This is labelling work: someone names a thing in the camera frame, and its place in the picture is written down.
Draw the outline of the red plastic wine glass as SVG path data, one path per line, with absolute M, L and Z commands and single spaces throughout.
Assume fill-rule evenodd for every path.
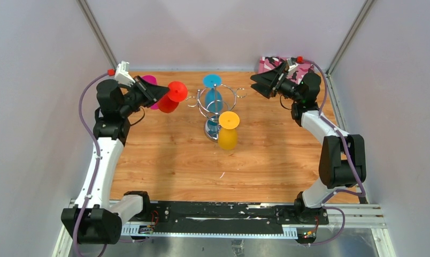
M 179 103 L 184 101 L 188 96 L 186 85 L 180 81 L 170 82 L 168 88 L 168 93 L 157 103 L 159 110 L 164 113 L 173 112 L 178 107 Z

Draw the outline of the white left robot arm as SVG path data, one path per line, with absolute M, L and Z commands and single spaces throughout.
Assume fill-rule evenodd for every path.
M 124 224 L 136 217 L 146 221 L 152 207 L 148 193 L 129 191 L 114 205 L 110 191 L 114 172 L 124 150 L 131 114 L 161 100 L 170 89 L 151 84 L 140 76 L 125 85 L 115 79 L 97 80 L 95 125 L 80 120 L 93 141 L 93 153 L 82 189 L 71 208 L 65 208 L 61 221 L 78 244 L 116 244 Z

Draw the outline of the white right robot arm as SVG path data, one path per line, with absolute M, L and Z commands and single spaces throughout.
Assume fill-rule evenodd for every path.
M 366 190 L 365 140 L 351 134 L 323 113 L 317 103 L 321 85 L 326 78 L 314 71 L 307 72 L 300 82 L 288 78 L 299 61 L 290 59 L 272 70 L 251 76 L 251 88 L 267 99 L 277 95 L 292 100 L 291 117 L 296 124 L 309 131 L 320 143 L 319 178 L 294 200 L 291 213 L 300 223 L 308 223 L 320 214 L 325 204 L 339 193 L 363 198 Z

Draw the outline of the chrome wire glass rack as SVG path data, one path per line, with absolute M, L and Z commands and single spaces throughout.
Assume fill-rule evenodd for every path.
M 245 88 L 234 89 L 221 82 L 209 82 L 196 94 L 185 99 L 190 108 L 196 108 L 205 118 L 204 133 L 212 142 L 218 141 L 221 125 L 219 117 L 225 111 L 233 111 L 239 99 L 247 96 Z

